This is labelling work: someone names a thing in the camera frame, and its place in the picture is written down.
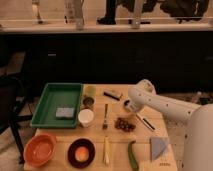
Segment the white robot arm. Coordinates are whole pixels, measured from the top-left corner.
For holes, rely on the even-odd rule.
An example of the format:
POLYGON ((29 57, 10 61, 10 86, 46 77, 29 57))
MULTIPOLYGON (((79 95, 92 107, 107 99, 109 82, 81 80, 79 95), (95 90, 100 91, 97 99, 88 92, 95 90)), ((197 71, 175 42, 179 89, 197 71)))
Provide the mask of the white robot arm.
POLYGON ((213 171, 213 104, 199 105, 157 95, 147 79, 131 85, 128 97, 125 107, 133 113, 148 106, 187 124, 182 171, 213 171))

